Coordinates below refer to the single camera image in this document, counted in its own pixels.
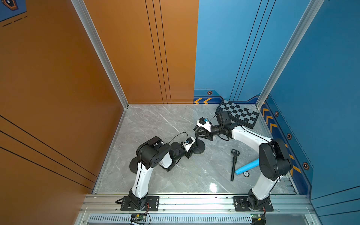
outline marble floor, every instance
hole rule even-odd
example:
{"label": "marble floor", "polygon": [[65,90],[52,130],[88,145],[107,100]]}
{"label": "marble floor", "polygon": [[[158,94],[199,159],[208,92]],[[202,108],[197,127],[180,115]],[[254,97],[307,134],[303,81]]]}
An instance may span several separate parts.
{"label": "marble floor", "polygon": [[[132,188],[136,174],[129,169],[129,162],[136,154],[138,146],[154,136],[164,142],[170,141],[175,135],[186,131],[194,137],[193,128],[201,118],[212,118],[217,105],[130,105],[125,113],[122,126],[116,138],[109,160],[105,165],[103,176],[98,180],[97,193],[128,193]],[[255,132],[270,137],[269,130],[259,116]],[[181,142],[186,134],[179,135],[173,141]],[[217,136],[213,141],[202,139],[206,149],[202,154],[193,154],[190,159],[183,157],[169,172],[162,167],[154,168],[149,182],[149,193],[238,193],[247,194],[259,175],[259,167],[249,170],[250,176],[235,175],[230,181],[232,167],[232,149],[240,151],[236,168],[258,158],[258,153],[240,141],[231,139],[224,141]],[[277,184],[272,193],[288,194],[286,182]]]}

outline checkered board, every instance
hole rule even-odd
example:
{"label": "checkered board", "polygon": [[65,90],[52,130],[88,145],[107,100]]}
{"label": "checkered board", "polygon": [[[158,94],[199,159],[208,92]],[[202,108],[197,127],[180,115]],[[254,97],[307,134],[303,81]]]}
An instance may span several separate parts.
{"label": "checkered board", "polygon": [[231,120],[251,129],[254,128],[256,120],[259,117],[259,113],[227,100],[223,100],[216,108],[216,112],[220,111],[227,111]]}

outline round black base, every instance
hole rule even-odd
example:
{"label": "round black base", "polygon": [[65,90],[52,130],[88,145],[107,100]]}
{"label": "round black base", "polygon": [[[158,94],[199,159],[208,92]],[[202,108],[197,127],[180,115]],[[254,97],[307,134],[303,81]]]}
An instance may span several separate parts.
{"label": "round black base", "polygon": [[193,150],[194,154],[201,154],[205,151],[205,143],[202,140],[198,140],[198,146],[194,143],[190,149]]}
{"label": "round black base", "polygon": [[137,156],[131,160],[131,162],[129,164],[129,168],[130,168],[130,171],[135,174],[138,172],[138,157]]}

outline blue foam tube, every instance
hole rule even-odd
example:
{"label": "blue foam tube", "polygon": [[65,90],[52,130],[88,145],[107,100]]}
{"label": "blue foam tube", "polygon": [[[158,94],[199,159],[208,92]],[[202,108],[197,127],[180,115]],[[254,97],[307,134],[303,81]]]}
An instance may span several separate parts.
{"label": "blue foam tube", "polygon": [[236,175],[242,174],[245,171],[248,171],[254,167],[257,167],[259,165],[259,159],[239,168],[238,170],[235,171]]}

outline white robotic arm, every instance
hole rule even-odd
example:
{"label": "white robotic arm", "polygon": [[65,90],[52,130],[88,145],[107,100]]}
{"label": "white robotic arm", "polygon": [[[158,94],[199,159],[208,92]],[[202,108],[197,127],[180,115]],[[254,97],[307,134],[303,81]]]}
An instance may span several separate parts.
{"label": "white robotic arm", "polygon": [[143,210],[148,195],[148,186],[151,174],[155,166],[160,164],[166,171],[170,171],[177,162],[186,156],[190,158],[193,154],[191,146],[195,143],[194,138],[188,138],[181,144],[173,142],[171,146],[164,143],[159,137],[155,136],[148,140],[136,151],[131,163],[137,164],[136,179],[133,187],[129,191],[129,205],[135,210]]}
{"label": "white robotic arm", "polygon": [[239,123],[231,123],[226,112],[216,113],[216,118],[219,125],[214,126],[208,119],[200,118],[194,128],[195,136],[212,141],[214,135],[223,134],[228,139],[243,142],[259,153],[261,174],[255,186],[250,189],[248,198],[249,208],[259,210],[268,201],[275,184],[293,166],[285,144],[281,139],[272,140]]}

